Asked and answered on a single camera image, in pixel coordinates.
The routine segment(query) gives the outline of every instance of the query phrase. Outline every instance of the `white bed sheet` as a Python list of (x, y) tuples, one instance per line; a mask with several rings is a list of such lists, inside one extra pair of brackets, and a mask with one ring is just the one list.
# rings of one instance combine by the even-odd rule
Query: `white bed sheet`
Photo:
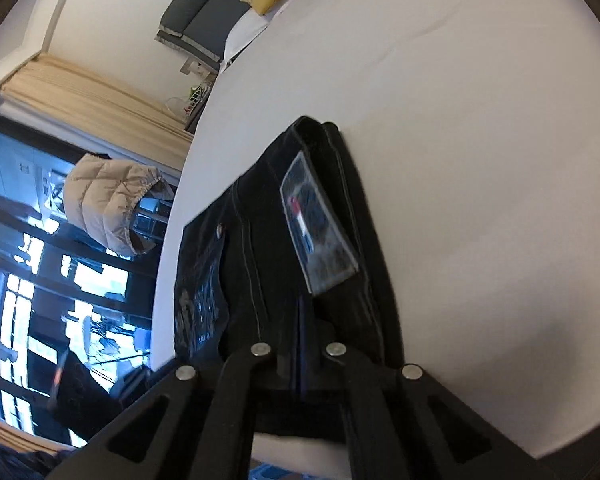
[[(160, 261), (173, 355), (183, 227), (300, 115), (358, 166), (408, 362), (539, 456), (600, 422), (600, 24), (582, 0), (294, 0), (221, 75)], [(343, 450), (254, 455), (342, 478)]]

